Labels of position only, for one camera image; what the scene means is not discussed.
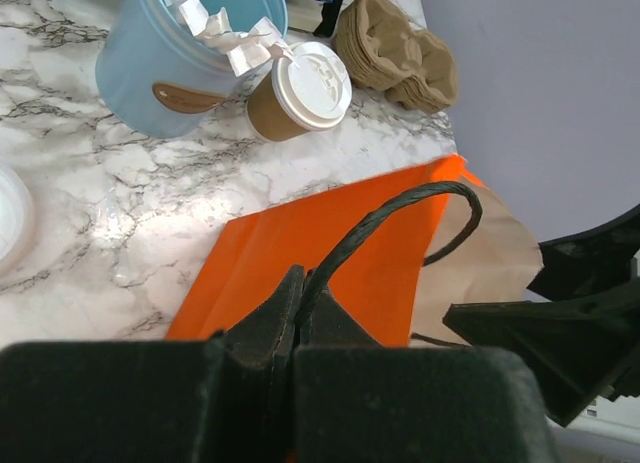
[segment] white wall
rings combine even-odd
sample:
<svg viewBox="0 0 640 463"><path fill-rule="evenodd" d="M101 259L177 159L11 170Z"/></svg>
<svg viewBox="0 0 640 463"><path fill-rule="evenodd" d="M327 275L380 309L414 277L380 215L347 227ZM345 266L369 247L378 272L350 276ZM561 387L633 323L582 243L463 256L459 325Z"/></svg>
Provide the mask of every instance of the white wall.
<svg viewBox="0 0 640 463"><path fill-rule="evenodd" d="M422 0L459 152L540 239L640 203L640 0Z"/></svg>

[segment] paper coffee cup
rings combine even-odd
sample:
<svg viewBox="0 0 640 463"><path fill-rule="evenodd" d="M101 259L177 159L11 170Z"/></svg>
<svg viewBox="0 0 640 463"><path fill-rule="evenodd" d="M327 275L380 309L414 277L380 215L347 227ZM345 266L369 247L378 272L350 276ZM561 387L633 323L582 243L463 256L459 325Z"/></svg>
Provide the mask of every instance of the paper coffee cup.
<svg viewBox="0 0 640 463"><path fill-rule="evenodd" d="M338 55L316 42L292 50L295 62L276 60L247 103L251 125L270 141L333 128L351 103L351 82Z"/></svg>

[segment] blue bucket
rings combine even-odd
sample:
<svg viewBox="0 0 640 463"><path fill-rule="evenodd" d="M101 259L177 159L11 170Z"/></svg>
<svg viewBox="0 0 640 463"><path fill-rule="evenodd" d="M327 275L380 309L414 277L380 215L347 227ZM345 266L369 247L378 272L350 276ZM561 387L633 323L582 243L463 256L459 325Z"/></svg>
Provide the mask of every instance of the blue bucket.
<svg viewBox="0 0 640 463"><path fill-rule="evenodd" d="M200 0L209 14L227 9L235 31L268 16L284 35L284 0ZM225 55L197 41L163 0L123 0L96 63L100 96L127 126L176 138L202 120L249 76L236 77Z"/></svg>

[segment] black rope handle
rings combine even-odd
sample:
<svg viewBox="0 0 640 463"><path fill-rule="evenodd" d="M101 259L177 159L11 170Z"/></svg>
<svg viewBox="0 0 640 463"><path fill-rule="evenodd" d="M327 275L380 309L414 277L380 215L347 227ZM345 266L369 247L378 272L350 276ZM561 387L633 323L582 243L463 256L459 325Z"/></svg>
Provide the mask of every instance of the black rope handle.
<svg viewBox="0 0 640 463"><path fill-rule="evenodd" d="M302 292L300 308L298 308L295 316L296 326L302 326L302 324L309 319L322 289L329 283L329 279L340 265L347 261L347 259L360 248L360 245L362 245L389 216L406 206L413 205L426 198L447 193L464 196L471 207L471 217L462 231L441 249L427 256L422 266L435 263L458 248L478 227L482 217L482 205L480 204L478 196L471 188L457 181L440 181L436 183L426 183L400 193L398 196L384 203L377 210L365 216L360 223L354 226L349 233L340 240L340 243L331 250L311 273L307 285Z"/></svg>

